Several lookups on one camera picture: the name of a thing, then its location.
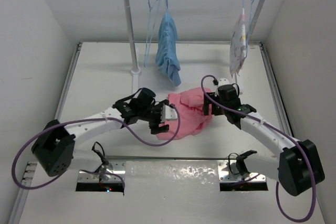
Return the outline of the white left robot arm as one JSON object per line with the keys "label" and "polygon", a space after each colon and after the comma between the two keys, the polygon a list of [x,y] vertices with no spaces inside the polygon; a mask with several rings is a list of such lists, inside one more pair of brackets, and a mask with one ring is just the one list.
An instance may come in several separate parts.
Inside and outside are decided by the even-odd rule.
{"label": "white left robot arm", "polygon": [[156,102],[155,93],[140,88],[135,94],[116,101],[100,113],[85,119],[60,123],[50,121],[32,146],[32,153],[50,177],[63,174],[78,157],[75,148],[87,140],[112,130],[119,130],[137,121],[148,122],[153,135],[169,130],[167,121],[177,114],[167,99]]}

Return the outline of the pink t shirt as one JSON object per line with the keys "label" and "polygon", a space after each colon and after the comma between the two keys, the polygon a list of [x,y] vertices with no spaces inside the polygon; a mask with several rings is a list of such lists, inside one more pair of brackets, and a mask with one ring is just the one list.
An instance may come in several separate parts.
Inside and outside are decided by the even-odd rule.
{"label": "pink t shirt", "polygon": [[204,93],[200,87],[181,93],[170,93],[168,100],[175,105],[181,118],[175,140],[197,135],[210,124],[212,115],[203,114]]}

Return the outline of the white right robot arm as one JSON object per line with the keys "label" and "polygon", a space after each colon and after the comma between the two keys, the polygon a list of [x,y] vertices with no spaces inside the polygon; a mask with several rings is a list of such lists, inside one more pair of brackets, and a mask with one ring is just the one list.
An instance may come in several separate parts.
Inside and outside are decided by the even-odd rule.
{"label": "white right robot arm", "polygon": [[216,91],[204,94],[204,115],[224,115],[230,124],[252,135],[267,147],[278,160],[273,179],[287,193],[298,196],[325,179],[324,170],[315,144],[310,140],[289,139],[273,127],[249,104],[242,104],[238,86],[226,79],[213,81]]}

